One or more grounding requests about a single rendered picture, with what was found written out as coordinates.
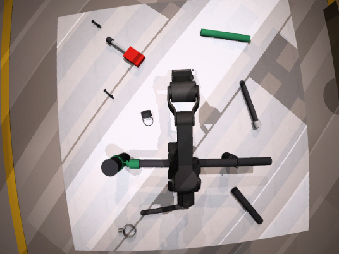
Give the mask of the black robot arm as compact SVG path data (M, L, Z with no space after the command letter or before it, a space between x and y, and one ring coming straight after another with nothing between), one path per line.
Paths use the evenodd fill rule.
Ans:
M189 209L195 203L194 192L201 188L199 158L193 158L193 126L200 104L199 85L191 69L172 70L172 82L167 89L168 107L174 115L177 132L178 164L172 176L173 192L177 192L178 205ZM171 99L171 101L170 101ZM177 111L172 102L196 102L192 111Z

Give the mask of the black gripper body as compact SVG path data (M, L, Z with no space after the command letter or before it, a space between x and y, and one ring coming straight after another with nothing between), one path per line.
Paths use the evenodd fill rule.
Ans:
M175 167L178 164L177 142L169 142L168 153L170 154L170 159L172 160L172 162L170 162L170 173L169 173L171 175L171 179L172 179L172 176L175 175ZM173 191L172 181L168 181L168 190Z

